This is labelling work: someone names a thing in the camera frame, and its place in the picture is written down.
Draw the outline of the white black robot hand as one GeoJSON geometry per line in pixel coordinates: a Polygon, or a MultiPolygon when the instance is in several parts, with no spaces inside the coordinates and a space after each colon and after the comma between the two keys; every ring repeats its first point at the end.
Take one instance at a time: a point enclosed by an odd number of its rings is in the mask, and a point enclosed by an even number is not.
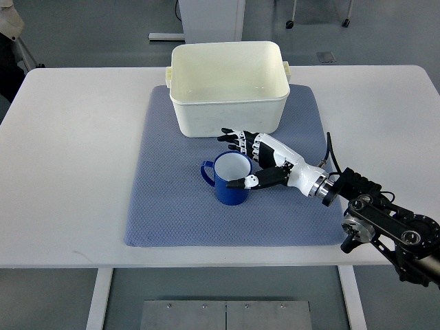
{"type": "Polygon", "coordinates": [[[258,190],[276,185],[294,187],[306,197],[324,199],[334,181],[320,166],[306,163],[303,156],[266,133],[251,133],[222,128],[217,140],[228,142],[228,148],[247,155],[260,166],[260,171],[237,181],[235,186],[258,190]]]}

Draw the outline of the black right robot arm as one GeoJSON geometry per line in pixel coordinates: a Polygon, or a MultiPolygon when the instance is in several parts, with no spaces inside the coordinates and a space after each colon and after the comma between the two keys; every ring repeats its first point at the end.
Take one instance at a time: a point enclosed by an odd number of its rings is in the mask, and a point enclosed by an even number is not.
{"type": "Polygon", "coordinates": [[[324,160],[331,158],[335,181],[327,179],[318,195],[330,206],[337,197],[348,201],[341,226],[346,238],[340,249],[351,253],[371,244],[394,267],[402,282],[439,284],[439,224],[430,217],[394,204],[395,194],[350,168],[340,170],[330,133],[324,160]]]}

